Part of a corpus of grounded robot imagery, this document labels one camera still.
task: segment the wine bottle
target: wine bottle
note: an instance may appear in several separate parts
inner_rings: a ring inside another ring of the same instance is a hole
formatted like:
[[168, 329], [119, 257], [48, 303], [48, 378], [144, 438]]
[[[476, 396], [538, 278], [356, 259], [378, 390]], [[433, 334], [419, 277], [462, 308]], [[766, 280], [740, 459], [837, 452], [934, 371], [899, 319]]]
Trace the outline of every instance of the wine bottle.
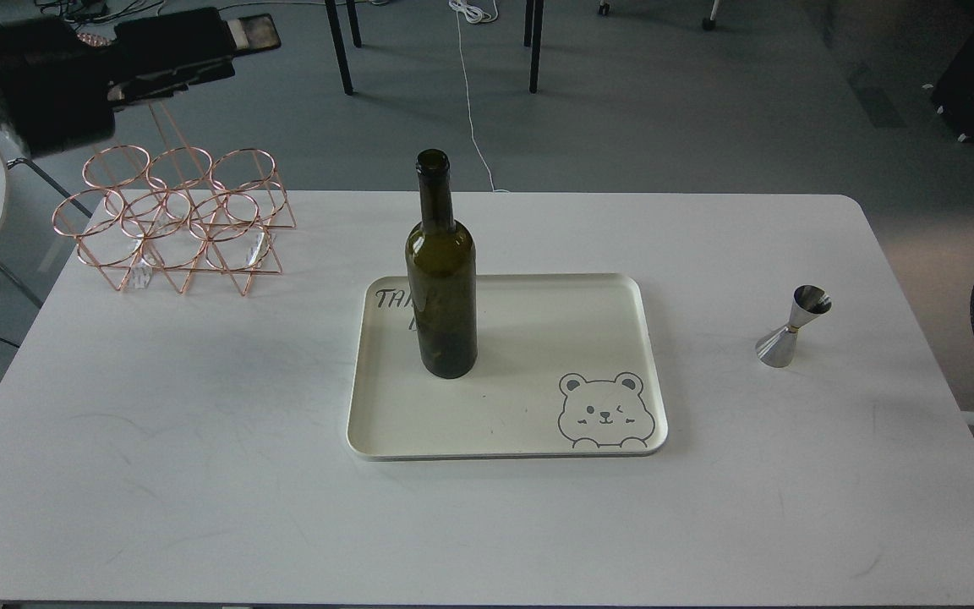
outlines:
[[423, 221], [405, 243], [420, 356], [435, 376], [457, 378], [476, 361], [476, 246], [453, 219], [449, 158], [440, 150], [416, 159]]

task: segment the cartoon bear face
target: cartoon bear face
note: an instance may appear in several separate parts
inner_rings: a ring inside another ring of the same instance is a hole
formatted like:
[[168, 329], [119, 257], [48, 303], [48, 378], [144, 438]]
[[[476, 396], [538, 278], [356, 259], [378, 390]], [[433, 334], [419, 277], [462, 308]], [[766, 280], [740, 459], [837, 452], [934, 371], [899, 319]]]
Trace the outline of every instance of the cartoon bear face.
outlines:
[[621, 447], [626, 440], [645, 440], [656, 431], [656, 420], [641, 399], [644, 384], [635, 374], [621, 373], [614, 381], [585, 381], [571, 373], [558, 381], [565, 397], [558, 415], [558, 431], [573, 446], [591, 440], [596, 447]]

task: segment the metal jigger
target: metal jigger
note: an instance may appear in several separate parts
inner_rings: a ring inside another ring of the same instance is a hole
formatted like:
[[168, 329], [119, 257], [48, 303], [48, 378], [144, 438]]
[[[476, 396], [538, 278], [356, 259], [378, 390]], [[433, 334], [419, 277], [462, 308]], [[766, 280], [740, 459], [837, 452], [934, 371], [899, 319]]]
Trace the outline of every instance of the metal jigger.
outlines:
[[758, 340], [757, 346], [754, 347], [758, 351], [758, 359], [775, 369], [787, 366], [796, 356], [799, 328], [818, 319], [823, 313], [828, 313], [831, 308], [832, 300], [823, 289], [815, 288], [813, 285], [801, 285], [796, 288], [788, 325]]

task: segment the equipment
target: equipment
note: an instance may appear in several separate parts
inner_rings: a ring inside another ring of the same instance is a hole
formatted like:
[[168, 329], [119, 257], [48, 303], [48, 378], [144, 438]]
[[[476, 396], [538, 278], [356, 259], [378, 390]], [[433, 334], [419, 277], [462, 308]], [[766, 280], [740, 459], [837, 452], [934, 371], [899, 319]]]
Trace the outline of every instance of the equipment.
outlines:
[[0, 24], [0, 130], [28, 156], [109, 138], [113, 113], [235, 74], [232, 59], [270, 51], [270, 15], [221, 19], [198, 8], [125, 22], [115, 40], [79, 36], [58, 17]]

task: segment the white tray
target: white tray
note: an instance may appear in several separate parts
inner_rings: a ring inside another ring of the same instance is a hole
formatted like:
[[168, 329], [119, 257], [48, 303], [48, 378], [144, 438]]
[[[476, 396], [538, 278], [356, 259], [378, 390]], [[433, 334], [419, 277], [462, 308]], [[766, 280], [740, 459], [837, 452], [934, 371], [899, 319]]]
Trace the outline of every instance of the white tray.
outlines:
[[423, 367], [410, 302], [405, 277], [367, 289], [347, 428], [365, 458], [645, 455], [664, 444], [630, 277], [480, 275], [479, 358], [452, 381]]

